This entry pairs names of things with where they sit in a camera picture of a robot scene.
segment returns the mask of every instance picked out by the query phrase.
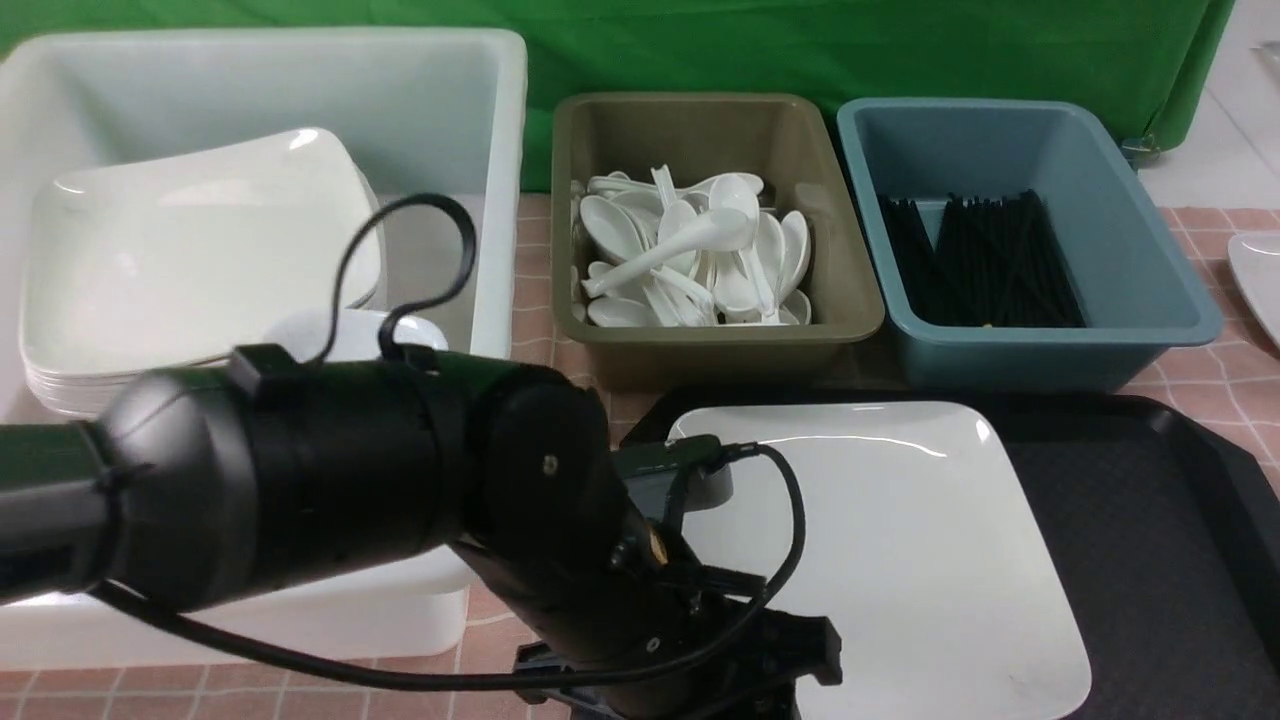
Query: green backdrop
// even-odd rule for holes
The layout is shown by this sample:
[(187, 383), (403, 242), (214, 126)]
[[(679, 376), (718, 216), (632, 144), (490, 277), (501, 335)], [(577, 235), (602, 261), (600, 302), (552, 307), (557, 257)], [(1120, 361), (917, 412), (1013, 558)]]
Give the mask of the green backdrop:
[(1231, 0), (0, 0), (0, 53), (33, 35), (431, 24), (529, 44), (526, 190), (552, 111), (602, 90), (785, 91), (833, 113), (876, 95), (1078, 102), (1117, 140), (1187, 135)]

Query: white plastic spoon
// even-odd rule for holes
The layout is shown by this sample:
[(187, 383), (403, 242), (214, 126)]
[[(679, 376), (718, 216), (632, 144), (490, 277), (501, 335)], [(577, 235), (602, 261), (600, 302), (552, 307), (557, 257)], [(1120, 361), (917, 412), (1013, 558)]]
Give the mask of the white plastic spoon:
[[(669, 268), (660, 269), (671, 272)], [(666, 278), (660, 278), (658, 275), (658, 270), (650, 270), (650, 273), (653, 273), (654, 282), (658, 287), (667, 295), (667, 299), (671, 300), (671, 306), (676, 311), (676, 316), (682, 327), (700, 328), (707, 324), (707, 319), (701, 310), (698, 309), (698, 305), (694, 304), (692, 299), (689, 297), (687, 293), (668, 283)]]
[[(596, 260), (586, 266), (586, 277), (599, 278), (611, 270), (613, 270), (613, 265)], [(662, 288), (654, 287), (654, 279), (652, 277), (641, 275), (632, 282), (605, 292), (604, 297), (628, 300), (649, 307), (658, 319), (655, 324), (666, 327), (680, 324), (680, 313), (673, 306), (671, 297), (666, 296)]]
[(590, 297), (599, 297), (605, 291), (648, 273), (676, 255), (691, 250), (736, 251), (751, 242), (753, 234), (742, 213), (727, 208), (708, 210), (667, 242), (659, 242), (657, 247), (645, 250), (639, 258), (622, 263), (603, 277), (582, 281), (582, 290)]
[(586, 306), (586, 316), (602, 328), (648, 328), (658, 324), (653, 310), (640, 302), (600, 297)]
[(646, 210), (635, 210), (625, 205), (618, 205), (618, 208), (626, 214), (631, 224), (635, 225), (636, 232), (640, 234), (640, 250), (645, 251), (658, 245), (658, 218)]
[(737, 176), (721, 176), (712, 184), (710, 200), (713, 210), (722, 208), (739, 210), (751, 223), (751, 242), (739, 250), (739, 256), (742, 259), (742, 270), (746, 273), (746, 278), (751, 281), (751, 286), (755, 288), (755, 295), (759, 299), (760, 315), (765, 323), (776, 322), (778, 318), (778, 299), (769, 281), (764, 277), (764, 266), (760, 264), (760, 255), (755, 250), (755, 231), (760, 222), (759, 199), (751, 192), (750, 186), (742, 178)]
[(760, 213), (760, 222), (755, 228), (755, 252), (764, 265), (764, 279), (769, 287), (774, 288), (778, 297), (782, 295), (782, 277), (786, 263), (786, 240), (782, 237), (782, 223), (773, 215)]
[(714, 252), (712, 261), (716, 264), (712, 296), (716, 306), (724, 311), (724, 318), (736, 323), (758, 314), (760, 297), (739, 266), (737, 255)]
[[(622, 170), (613, 170), (607, 177), (611, 177), (611, 178), (614, 178), (614, 179), (622, 179), (622, 181), (630, 181), (631, 179), (631, 176), (623, 173)], [(618, 195), (617, 190), (609, 190), (609, 191), (605, 191), (605, 192), (600, 192), (600, 197), (608, 197), (611, 200), (613, 199), (614, 195)]]
[(813, 243), (809, 241), (809, 223), (805, 222), (800, 210), (792, 210), (782, 218), (782, 240), (787, 243), (787, 264), (778, 281), (778, 295), (788, 297), (800, 287), (800, 281), (809, 272), (809, 259), (813, 254)]
[[(692, 205), (684, 200), (672, 202), (671, 208), (667, 208), (667, 211), (662, 214), (662, 220), (658, 223), (658, 242), (669, 241), (676, 237), (676, 233), (685, 229), (685, 227), (696, 219), (698, 211), (694, 210)], [(685, 252), (667, 260), (667, 266), (687, 275), (692, 272), (695, 261), (698, 261), (698, 252)]]
[(611, 202), (618, 205), (623, 210), (627, 210), (635, 215), (645, 219), (653, 220), (653, 227), (658, 227), (658, 219), (662, 218), (662, 199), (653, 192), (646, 192), (643, 190), (628, 190), (626, 192), (620, 192), (609, 199)]
[(657, 282), (650, 278), (649, 282), (640, 286), (644, 291), (645, 301), (649, 304), (649, 309), (653, 314), (658, 316), (658, 324), (664, 328), (678, 328), (684, 324), (680, 316), (680, 309), (676, 307), (676, 302), (667, 295)]
[(712, 196), (705, 192), (686, 192), (680, 199), (692, 205), (694, 210), (699, 213), (705, 213), (712, 206)]
[(657, 270), (652, 270), (652, 273), (654, 278), (667, 284), (667, 290), (671, 291), (673, 299), (677, 295), (682, 295), (690, 300), (694, 310), (701, 318), (699, 324), (716, 324), (716, 299), (712, 296), (712, 291), (671, 268), (658, 268)]
[(795, 291), (787, 296), (782, 306), (791, 313), (796, 322), (801, 325), (808, 325), (813, 322), (813, 302), (809, 301), (809, 296), (803, 291)]
[[(612, 270), (614, 266), (608, 263), (596, 260), (595, 263), (591, 263), (590, 265), (586, 266), (586, 277), (589, 278), (604, 277), (604, 274)], [(620, 297), (622, 300), (630, 300), (632, 302), (648, 304), (649, 300), (644, 296), (644, 291), (640, 288), (640, 284), (641, 284), (640, 282), (630, 282), (626, 284), (621, 284), (605, 292), (604, 296)]]
[[(676, 193), (678, 195), (686, 195), (690, 192), (709, 193), (712, 190), (712, 184), (717, 179), (724, 176), (741, 177), (744, 181), (746, 181), (748, 186), (751, 188), (751, 192), (754, 192), (755, 195), (759, 195), (762, 191), (764, 191), (764, 181), (760, 179), (760, 176), (754, 176), (751, 173), (723, 173), (719, 176), (712, 176), (704, 179), (703, 182), (691, 184), (689, 187), (677, 187)], [(605, 177), (605, 176), (595, 176), (589, 181), (586, 181), (586, 191), (593, 195), (600, 192), (622, 192), (625, 190), (648, 190), (649, 192), (657, 192), (658, 187), (646, 182)]]
[(671, 208), (680, 200), (680, 193), (676, 192), (676, 183), (671, 182), (671, 168), (663, 165), (654, 168), (650, 173), (653, 173), (653, 184), (658, 187), (658, 199), (662, 200), (663, 209)]
[(579, 215), (595, 247), (612, 263), (626, 263), (644, 252), (640, 231), (613, 202), (589, 195), (579, 204)]

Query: white plate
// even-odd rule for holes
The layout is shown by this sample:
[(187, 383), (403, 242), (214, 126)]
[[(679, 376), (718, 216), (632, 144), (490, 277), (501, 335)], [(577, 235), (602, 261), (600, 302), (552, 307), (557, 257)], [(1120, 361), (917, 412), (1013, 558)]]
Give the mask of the white plate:
[[(380, 355), (378, 348), (378, 329), (388, 313), (376, 310), (343, 310), (338, 314), (338, 334), (328, 363), (351, 363), (372, 360)], [(307, 310), (291, 315), (271, 325), (262, 336), (262, 342), (274, 342), (283, 347), (298, 363), (315, 357), (329, 337), (328, 310)], [(435, 323), (426, 318), (410, 315), (396, 324), (396, 341), (407, 345), (421, 345), (435, 350), (448, 350), (449, 343)]]
[[(672, 437), (781, 450), (808, 542), (772, 607), (826, 615), (844, 684), (796, 684), (806, 720), (1050, 720), (1092, 674), (1075, 618), (1000, 438), (945, 402), (710, 407)], [(772, 575), (791, 521), (767, 460), (731, 468), (732, 497), (685, 516), (704, 562)]]
[[(23, 360), (74, 378), (224, 355), (325, 305), (371, 213), (342, 142), (314, 128), (61, 176), (35, 202)], [(374, 291), (380, 265), (371, 238), (343, 305)]]
[(1253, 316), (1280, 345), (1280, 234), (1238, 234), (1226, 256)]

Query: stack of white plates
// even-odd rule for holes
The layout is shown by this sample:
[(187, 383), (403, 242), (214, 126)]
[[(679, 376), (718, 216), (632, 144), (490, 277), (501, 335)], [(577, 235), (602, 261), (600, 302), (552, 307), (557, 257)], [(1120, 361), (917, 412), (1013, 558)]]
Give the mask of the stack of white plates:
[[(328, 306), (375, 209), (342, 142), (314, 128), (59, 177), (32, 217), (28, 387), (54, 411), (92, 416), (142, 372), (220, 364), (276, 320)], [(381, 246), (356, 252), (343, 306), (380, 309)]]

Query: blue plastic tray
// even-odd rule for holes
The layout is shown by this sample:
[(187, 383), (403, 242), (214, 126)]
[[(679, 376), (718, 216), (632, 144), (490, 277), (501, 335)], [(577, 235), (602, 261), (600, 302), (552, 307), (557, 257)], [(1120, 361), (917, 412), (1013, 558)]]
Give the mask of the blue plastic tray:
[[(1212, 342), (1222, 314), (1102, 124), (1065, 102), (867, 99), (840, 138), (900, 355), (913, 387), (1101, 391), (1161, 352)], [(877, 195), (940, 208), (950, 195), (1034, 190), (1050, 214), (1087, 328), (965, 328), (911, 311)], [(937, 222), (925, 213), (936, 233)]]

